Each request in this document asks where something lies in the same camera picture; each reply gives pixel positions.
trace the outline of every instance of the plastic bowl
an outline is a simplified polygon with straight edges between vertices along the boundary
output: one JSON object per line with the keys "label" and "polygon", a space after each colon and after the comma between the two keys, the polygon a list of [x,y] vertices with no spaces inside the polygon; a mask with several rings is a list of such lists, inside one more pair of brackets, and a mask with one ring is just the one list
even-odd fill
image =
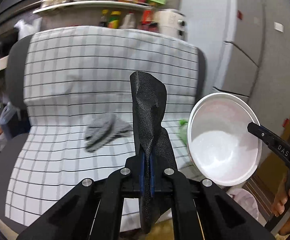
{"label": "plastic bowl", "polygon": [[187,126],[189,156],[200,172],[221,186],[234,186],[256,170],[262,142],[247,131],[259,121],[241,99],[227,93],[205,96],[194,106]]}

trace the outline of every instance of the chair backrest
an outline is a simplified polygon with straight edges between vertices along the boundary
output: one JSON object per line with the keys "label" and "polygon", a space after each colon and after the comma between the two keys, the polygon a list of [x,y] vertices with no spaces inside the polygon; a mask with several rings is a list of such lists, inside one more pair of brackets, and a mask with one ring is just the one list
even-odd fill
{"label": "chair backrest", "polygon": [[165,84],[165,116],[176,121],[188,117],[201,93],[205,66],[199,62],[204,55],[196,47],[156,33],[94,26],[48,30],[31,38],[24,102],[32,125],[84,125],[90,114],[107,112],[132,122],[129,76],[141,70]]}
{"label": "chair backrest", "polygon": [[5,69],[6,93],[11,103],[21,110],[26,110],[23,100],[24,69],[32,36],[29,35],[13,45]]}

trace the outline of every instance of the black mesh fabric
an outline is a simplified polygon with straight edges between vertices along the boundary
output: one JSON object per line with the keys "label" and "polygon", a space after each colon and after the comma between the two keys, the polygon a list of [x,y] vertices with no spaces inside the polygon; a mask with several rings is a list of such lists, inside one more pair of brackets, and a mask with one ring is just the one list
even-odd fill
{"label": "black mesh fabric", "polygon": [[151,74],[135,71],[130,76],[133,100],[133,133],[136,154],[144,151],[144,192],[139,200],[141,228],[145,233],[170,208],[150,193],[150,155],[164,157],[170,168],[177,170],[171,141],[161,126],[166,108],[165,85]]}

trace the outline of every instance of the white grid fabric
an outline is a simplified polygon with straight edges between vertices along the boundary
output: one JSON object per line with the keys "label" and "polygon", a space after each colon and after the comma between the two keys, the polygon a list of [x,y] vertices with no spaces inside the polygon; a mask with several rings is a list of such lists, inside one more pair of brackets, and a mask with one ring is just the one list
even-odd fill
{"label": "white grid fabric", "polygon": [[[183,41],[139,30],[94,26],[53,29],[30,42],[24,102],[31,129],[11,174],[5,216],[29,226],[84,178],[104,179],[135,155],[133,137],[118,138],[94,153],[84,132],[99,113],[132,123],[129,76],[141,70],[167,89],[162,122],[177,167],[202,179],[179,140],[178,121],[188,119],[197,87],[197,49]],[[137,199],[124,201],[121,231],[140,227]]]}

